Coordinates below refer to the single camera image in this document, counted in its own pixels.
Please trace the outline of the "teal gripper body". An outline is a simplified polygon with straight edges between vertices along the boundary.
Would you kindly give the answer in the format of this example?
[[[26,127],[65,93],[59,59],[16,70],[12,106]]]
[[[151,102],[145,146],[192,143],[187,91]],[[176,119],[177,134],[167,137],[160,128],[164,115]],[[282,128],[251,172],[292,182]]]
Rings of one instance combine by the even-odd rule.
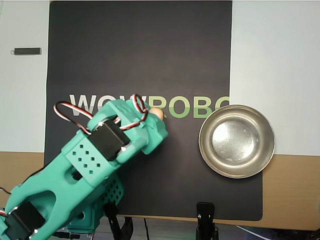
[[[168,132],[164,121],[153,113],[149,113],[144,122],[146,123],[145,129],[148,134],[148,142],[142,152],[150,154],[168,136]]]

